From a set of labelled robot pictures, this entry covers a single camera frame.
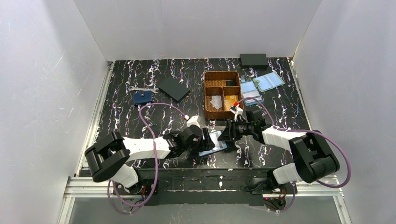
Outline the light blue card sleeve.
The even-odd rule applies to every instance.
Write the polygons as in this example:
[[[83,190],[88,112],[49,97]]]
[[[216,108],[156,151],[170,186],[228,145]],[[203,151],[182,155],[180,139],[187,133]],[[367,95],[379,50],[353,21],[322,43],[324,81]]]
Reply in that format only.
[[[245,81],[240,84],[242,98],[255,98],[262,103],[263,98],[260,95],[253,81]]]

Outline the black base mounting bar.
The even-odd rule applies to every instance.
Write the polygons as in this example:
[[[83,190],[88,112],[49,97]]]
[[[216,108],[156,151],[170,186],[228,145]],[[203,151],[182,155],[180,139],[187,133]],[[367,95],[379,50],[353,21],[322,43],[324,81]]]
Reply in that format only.
[[[270,190],[263,183],[267,172],[267,168],[161,168],[154,194],[146,206],[184,203],[263,206],[263,197],[285,199],[297,192],[289,184],[285,192]]]

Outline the black leather card holder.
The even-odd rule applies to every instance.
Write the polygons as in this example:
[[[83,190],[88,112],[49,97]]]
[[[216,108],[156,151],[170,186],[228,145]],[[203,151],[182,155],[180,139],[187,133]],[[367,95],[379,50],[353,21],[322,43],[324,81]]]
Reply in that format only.
[[[219,151],[222,151],[227,148],[227,144],[224,141],[218,141],[218,137],[222,134],[222,131],[215,131],[209,133],[209,147],[206,147],[204,151],[198,153],[199,156],[210,155]]]

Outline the silver metal wrench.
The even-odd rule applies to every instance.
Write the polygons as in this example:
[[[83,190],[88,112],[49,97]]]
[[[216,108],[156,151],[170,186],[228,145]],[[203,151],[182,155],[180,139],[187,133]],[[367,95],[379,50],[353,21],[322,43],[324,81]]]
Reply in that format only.
[[[157,94],[159,92],[159,88],[139,88],[139,87],[130,87],[130,91],[151,91],[154,94]]]

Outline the brown woven divided basket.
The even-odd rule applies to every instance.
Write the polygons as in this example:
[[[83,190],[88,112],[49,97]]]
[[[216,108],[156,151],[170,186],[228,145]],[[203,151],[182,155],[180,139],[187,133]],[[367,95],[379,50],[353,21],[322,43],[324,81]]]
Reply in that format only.
[[[207,71],[204,73],[204,102],[206,119],[233,119],[234,113],[230,111],[233,103],[227,104],[227,97],[235,96],[236,100],[242,99],[241,81],[237,71]],[[220,97],[220,107],[213,106],[213,96]]]

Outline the silver card in basket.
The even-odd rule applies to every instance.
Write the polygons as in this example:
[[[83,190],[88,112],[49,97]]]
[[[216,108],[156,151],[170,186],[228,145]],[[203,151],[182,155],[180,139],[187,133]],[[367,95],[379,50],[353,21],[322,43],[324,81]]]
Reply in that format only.
[[[219,110],[222,108],[223,106],[223,100],[222,97],[220,95],[213,95],[212,99],[210,101],[211,105],[216,109]]]

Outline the light green card sleeve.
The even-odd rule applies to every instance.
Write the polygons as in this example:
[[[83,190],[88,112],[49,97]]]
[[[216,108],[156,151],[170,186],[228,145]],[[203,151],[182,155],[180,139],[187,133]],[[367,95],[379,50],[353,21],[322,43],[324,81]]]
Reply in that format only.
[[[259,92],[265,92],[285,84],[285,81],[276,72],[254,78],[253,82]]]

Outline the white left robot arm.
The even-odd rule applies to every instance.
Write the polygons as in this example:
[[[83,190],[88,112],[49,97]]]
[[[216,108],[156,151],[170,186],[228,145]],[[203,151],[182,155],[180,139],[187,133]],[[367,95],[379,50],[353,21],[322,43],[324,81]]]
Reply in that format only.
[[[85,150],[85,158],[94,182],[114,181],[126,188],[135,186],[140,177],[126,163],[141,159],[170,159],[190,150],[206,155],[219,145],[218,135],[191,125],[155,139],[132,139],[112,132]]]

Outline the black rectangular box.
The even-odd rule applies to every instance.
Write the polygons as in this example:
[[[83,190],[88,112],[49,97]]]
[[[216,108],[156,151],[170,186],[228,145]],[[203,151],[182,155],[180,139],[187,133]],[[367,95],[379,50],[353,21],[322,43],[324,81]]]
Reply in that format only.
[[[269,63],[266,54],[240,54],[242,68],[267,68]]]

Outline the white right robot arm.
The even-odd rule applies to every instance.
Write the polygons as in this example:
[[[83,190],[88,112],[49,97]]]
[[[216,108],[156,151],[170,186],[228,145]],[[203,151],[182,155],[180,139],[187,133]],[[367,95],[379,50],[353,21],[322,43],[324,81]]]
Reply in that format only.
[[[243,136],[291,152],[293,163],[280,166],[267,172],[264,181],[268,187],[277,187],[289,182],[315,182],[337,172],[339,161],[325,138],[317,132],[293,132],[279,130],[268,124],[258,110],[247,111],[246,117],[238,114],[228,119],[218,141],[233,142]]]

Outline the navy blue small wallet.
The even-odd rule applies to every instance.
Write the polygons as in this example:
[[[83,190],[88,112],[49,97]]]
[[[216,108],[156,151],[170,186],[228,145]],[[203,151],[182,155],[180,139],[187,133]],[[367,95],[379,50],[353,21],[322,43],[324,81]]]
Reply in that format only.
[[[133,94],[134,105],[145,105],[153,102],[153,93],[151,91],[137,91]]]

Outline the black flat square pad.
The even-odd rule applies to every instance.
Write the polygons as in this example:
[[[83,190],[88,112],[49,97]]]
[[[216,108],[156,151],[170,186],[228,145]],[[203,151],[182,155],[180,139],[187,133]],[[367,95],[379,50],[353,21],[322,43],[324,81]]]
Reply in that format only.
[[[182,101],[190,93],[190,89],[186,85],[172,77],[165,78],[157,87],[176,102]]]

